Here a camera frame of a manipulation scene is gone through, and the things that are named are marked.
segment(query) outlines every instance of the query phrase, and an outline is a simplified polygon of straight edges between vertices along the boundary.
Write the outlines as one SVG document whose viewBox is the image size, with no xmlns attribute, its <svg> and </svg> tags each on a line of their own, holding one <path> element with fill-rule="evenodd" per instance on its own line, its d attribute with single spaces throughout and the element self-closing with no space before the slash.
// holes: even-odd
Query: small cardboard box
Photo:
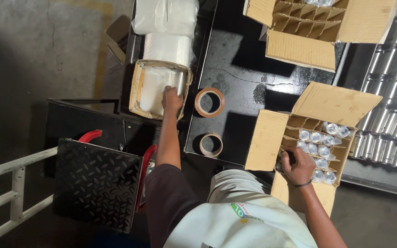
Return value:
<svg viewBox="0 0 397 248">
<path fill-rule="evenodd" d="M 383 43 L 397 0 L 245 0 L 243 14 L 268 27 L 266 57 L 335 72 L 335 42 Z"/>
<path fill-rule="evenodd" d="M 129 110 L 135 114 L 138 114 L 146 118 L 155 119 L 155 120 L 163 119 L 163 116 L 152 114 L 151 112 L 144 111 L 140 108 L 140 95 L 143 86 L 143 79 L 145 76 L 145 68 L 147 67 L 165 67 L 171 70 L 179 70 L 187 75 L 186 85 L 185 88 L 183 89 L 184 102 L 182 108 L 179 110 L 179 113 L 177 115 L 177 120 L 182 119 L 186 98 L 188 97 L 189 86 L 192 83 L 192 72 L 188 67 L 184 65 L 179 65 L 168 61 L 150 60 L 150 59 L 137 60 L 131 83 L 130 104 L 128 106 Z"/>
<path fill-rule="evenodd" d="M 121 15 L 105 30 L 105 33 L 108 35 L 107 46 L 121 64 L 125 64 L 126 55 L 124 50 L 119 47 L 119 44 L 127 42 L 124 38 L 128 39 L 130 25 L 131 20 L 127 16 Z"/>
<path fill-rule="evenodd" d="M 331 148 L 336 160 L 329 167 L 336 170 L 333 185 L 312 183 L 316 194 L 330 216 L 345 161 L 349 155 L 356 124 L 382 99 L 381 96 L 310 82 L 292 109 L 292 113 L 260 110 L 249 148 L 245 169 L 272 171 L 281 146 L 296 144 L 292 129 L 321 131 L 324 121 L 349 127 L 352 135 L 342 139 L 342 144 Z M 299 192 L 289 179 L 275 173 L 271 195 L 293 210 L 303 212 Z"/>
</svg>

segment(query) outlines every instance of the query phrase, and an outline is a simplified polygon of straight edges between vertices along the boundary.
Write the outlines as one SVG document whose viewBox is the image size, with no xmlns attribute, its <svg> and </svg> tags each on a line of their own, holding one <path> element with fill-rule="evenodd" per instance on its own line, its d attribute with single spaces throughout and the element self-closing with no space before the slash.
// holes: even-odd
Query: worker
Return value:
<svg viewBox="0 0 397 248">
<path fill-rule="evenodd" d="M 168 86 L 162 105 L 155 169 L 145 179 L 151 247 L 347 247 L 311 183 L 315 162 L 297 147 L 286 148 L 294 154 L 294 164 L 285 151 L 281 161 L 301 194 L 307 226 L 289 206 L 265 194 L 265 183 L 244 170 L 216 174 L 207 203 L 200 204 L 180 165 L 176 117 L 183 96 Z"/>
</svg>

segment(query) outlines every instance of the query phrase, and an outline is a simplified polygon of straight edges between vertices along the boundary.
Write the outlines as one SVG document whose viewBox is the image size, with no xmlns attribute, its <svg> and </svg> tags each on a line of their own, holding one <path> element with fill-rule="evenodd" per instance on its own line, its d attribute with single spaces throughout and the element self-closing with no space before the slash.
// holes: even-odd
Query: yellow floor marking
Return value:
<svg viewBox="0 0 397 248">
<path fill-rule="evenodd" d="M 101 3 L 92 0 L 53 0 L 58 3 L 66 3 L 86 9 L 98 11 L 102 14 L 102 31 L 99 43 L 99 52 L 97 53 L 96 80 L 94 82 L 93 98 L 100 99 L 102 95 L 102 86 L 104 84 L 105 61 L 107 57 L 107 40 L 108 36 L 105 30 L 110 26 L 113 16 L 113 5 L 110 3 Z"/>
</svg>

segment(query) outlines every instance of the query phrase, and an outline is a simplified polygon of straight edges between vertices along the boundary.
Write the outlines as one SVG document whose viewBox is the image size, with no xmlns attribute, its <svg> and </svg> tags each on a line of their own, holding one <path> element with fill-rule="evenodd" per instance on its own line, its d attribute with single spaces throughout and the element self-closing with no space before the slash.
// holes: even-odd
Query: white metal railing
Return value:
<svg viewBox="0 0 397 248">
<path fill-rule="evenodd" d="M 51 195 L 23 212 L 26 166 L 54 156 L 57 151 L 58 148 L 55 147 L 0 165 L 0 175 L 12 172 L 11 191 L 0 195 L 0 206 L 10 201 L 10 221 L 0 226 L 0 237 L 53 202 L 53 195 Z"/>
</svg>

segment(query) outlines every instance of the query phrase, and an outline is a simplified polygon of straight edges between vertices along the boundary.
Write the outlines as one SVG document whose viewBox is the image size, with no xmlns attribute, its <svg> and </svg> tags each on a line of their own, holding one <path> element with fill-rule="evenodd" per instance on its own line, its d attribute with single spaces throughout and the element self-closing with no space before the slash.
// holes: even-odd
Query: hand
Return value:
<svg viewBox="0 0 397 248">
<path fill-rule="evenodd" d="M 177 88 L 165 87 L 162 106 L 165 111 L 177 112 L 183 105 L 183 95 L 177 95 Z"/>
<path fill-rule="evenodd" d="M 295 164 L 291 165 L 289 163 L 289 154 L 286 150 L 293 152 L 296 160 Z M 294 185 L 308 183 L 316 168 L 315 161 L 299 147 L 286 147 L 281 154 L 281 163 L 283 164 L 284 173 Z"/>
</svg>

